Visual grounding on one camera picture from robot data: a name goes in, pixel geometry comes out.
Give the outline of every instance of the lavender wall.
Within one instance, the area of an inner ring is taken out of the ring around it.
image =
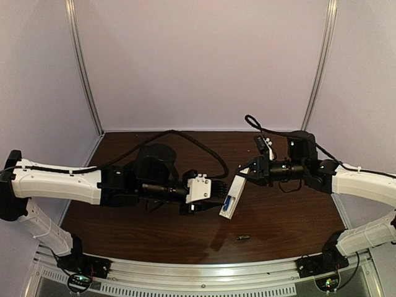
[[[301,126],[326,0],[77,1],[106,131]]]
[[[346,163],[396,173],[396,2],[339,1],[334,41],[308,130]],[[391,208],[341,196],[352,226]],[[386,296],[396,296],[396,249],[372,250]]]
[[[97,141],[64,1],[0,1],[0,161],[12,149],[42,163],[81,166]],[[58,222],[64,200],[40,200]],[[0,295],[21,296],[38,242],[0,221]]]

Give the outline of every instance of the metal frame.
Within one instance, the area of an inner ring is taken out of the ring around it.
[[[340,214],[340,217],[344,224],[345,229],[353,229],[351,221],[348,218],[347,211],[345,210],[345,207],[342,204],[340,195],[332,194],[332,198],[333,198],[334,204],[338,210],[338,213]]]
[[[333,40],[336,18],[337,18],[337,0],[329,0],[329,6],[327,7],[327,15],[324,26],[321,55],[319,56],[319,63],[317,65],[315,79],[312,85],[311,95],[309,97],[308,106],[305,112],[305,117],[303,120],[303,124],[301,126],[301,130],[306,130],[308,128],[308,124],[309,121],[311,120],[312,112],[314,111],[315,103],[324,76],[327,58],[330,53],[330,47]]]
[[[113,263],[108,278],[95,281],[90,290],[109,296],[129,296],[130,292],[142,292],[141,296],[159,296],[160,293],[201,297],[230,294],[243,296],[243,293],[245,296],[260,296],[255,295],[258,292],[268,292],[268,296],[295,296],[298,293],[296,283],[314,280],[313,277],[299,278],[294,262],[296,259],[297,257],[215,265],[158,264],[110,259]],[[382,288],[368,251],[362,252],[360,259],[370,296],[382,297]],[[349,261],[351,265],[341,271],[355,269],[357,257],[351,256]],[[30,275],[25,297],[36,296],[41,277],[66,282],[66,277],[56,267],[50,250],[43,245],[38,248]]]
[[[85,99],[87,100],[88,108],[95,126],[95,130],[99,136],[103,134],[103,128],[100,123],[97,107],[93,100],[91,86],[88,80],[87,68],[85,67],[84,56],[82,53],[82,47],[80,42],[79,28],[77,25],[77,16],[75,14],[74,0],[66,0],[67,18],[69,20],[72,42],[74,45],[75,59],[77,61],[77,67],[79,68],[79,74],[81,78],[82,88],[84,90]]]

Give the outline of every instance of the small object on table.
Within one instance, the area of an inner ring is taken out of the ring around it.
[[[236,238],[236,240],[246,240],[246,239],[249,239],[249,238],[250,238],[249,235],[243,235],[243,236],[238,236],[238,237]]]

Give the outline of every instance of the brown wooden surface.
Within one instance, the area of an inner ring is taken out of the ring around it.
[[[239,164],[258,156],[251,132],[188,132],[219,153],[230,168],[230,185]],[[92,159],[93,165],[109,161],[135,146],[151,132],[107,133]],[[279,158],[286,155],[286,140],[272,137]],[[201,149],[178,136],[157,142],[173,147],[180,174],[197,169],[209,175],[222,169]],[[135,154],[120,164],[133,160]],[[296,183],[286,184],[291,189]],[[291,194],[278,187],[246,184],[233,219],[218,215],[219,208],[178,215],[177,205],[147,213],[137,207],[106,208],[72,202],[62,227],[79,235],[84,251],[106,257],[149,262],[214,264],[254,262],[320,252],[334,232],[343,228],[331,197],[306,187]],[[236,237],[250,235],[245,241]]]

